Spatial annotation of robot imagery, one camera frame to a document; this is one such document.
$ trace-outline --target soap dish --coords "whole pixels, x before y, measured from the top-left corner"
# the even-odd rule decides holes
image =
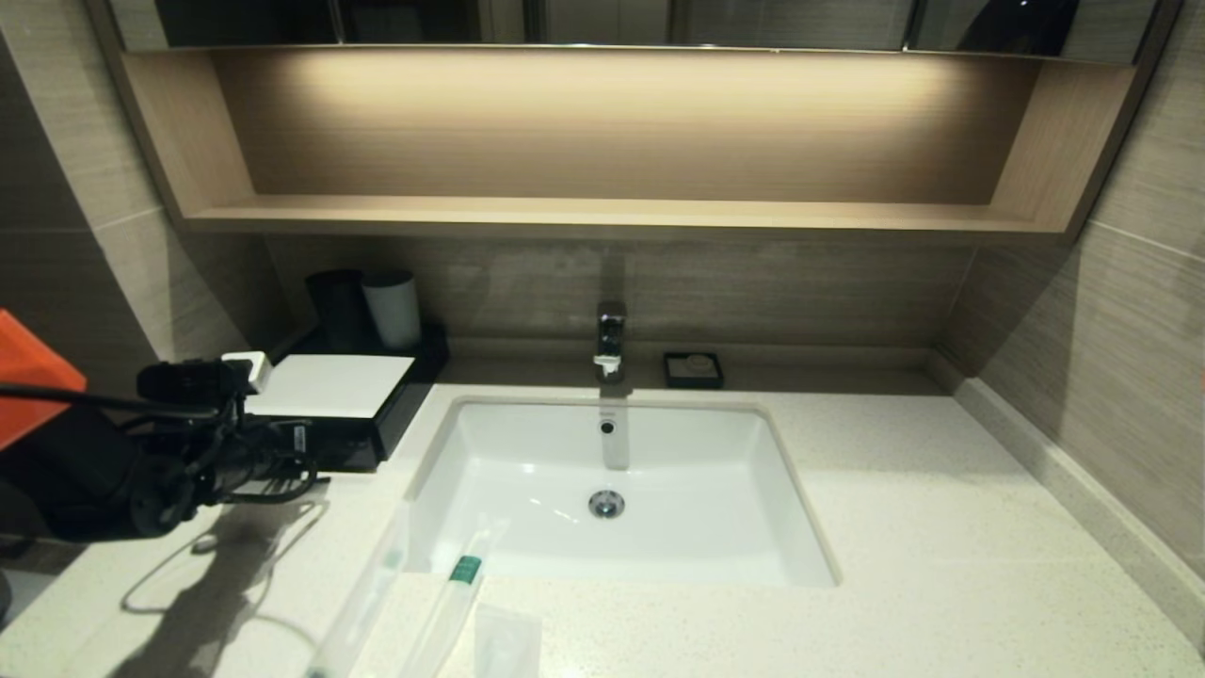
[[[665,354],[669,389],[723,389],[724,372],[716,354]]]

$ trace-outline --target white quartz countertop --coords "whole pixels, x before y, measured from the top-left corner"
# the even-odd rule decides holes
[[[763,408],[836,588],[501,578],[487,562],[478,601],[542,619],[545,678],[1205,676],[1154,603],[952,399],[919,375],[882,379],[630,396]],[[0,633],[0,676],[300,677],[462,399],[596,391],[437,385],[377,474],[339,476],[307,513],[243,507],[224,519],[248,544],[237,558],[180,552],[217,509],[158,541],[94,546]],[[396,676],[443,579],[396,579],[353,676]],[[474,676],[472,662],[470,618],[441,676]]]

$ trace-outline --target wooden shelf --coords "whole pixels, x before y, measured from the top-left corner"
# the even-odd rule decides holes
[[[125,53],[87,0],[174,220],[211,231],[1068,242],[1136,66],[582,49]]]
[[[255,195],[187,217],[199,230],[357,235],[794,238],[809,235],[1051,240],[1062,231],[983,205]]]

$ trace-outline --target white sink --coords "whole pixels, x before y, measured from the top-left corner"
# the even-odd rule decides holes
[[[605,466],[605,446],[627,471]],[[604,490],[624,500],[617,518],[590,509]],[[753,411],[463,403],[407,500],[410,572],[451,572],[484,513],[510,520],[490,574],[835,585],[790,466]]]

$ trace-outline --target beige wall tile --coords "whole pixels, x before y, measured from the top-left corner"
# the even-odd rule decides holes
[[[981,250],[945,343],[1205,574],[1203,289],[1201,260],[1092,224]]]
[[[800,242],[605,242],[288,237],[269,240],[289,300],[330,267],[415,271],[423,312],[457,336],[589,337],[594,306],[628,302],[651,341],[927,347],[966,247]]]
[[[271,349],[293,326],[258,235],[177,234],[158,210],[96,238],[160,360]]]
[[[158,207],[81,0],[0,0],[0,28],[93,228]]]
[[[111,0],[110,6],[127,49],[167,48],[167,36],[154,0]]]
[[[1205,2],[1188,0],[1097,220],[1205,257]]]
[[[1075,10],[1063,57],[1128,64],[1142,43],[1156,0],[1091,0]]]
[[[25,94],[8,48],[0,41],[0,231],[88,230]]]
[[[101,394],[133,395],[152,365],[137,319],[92,232],[0,232],[0,307]]]

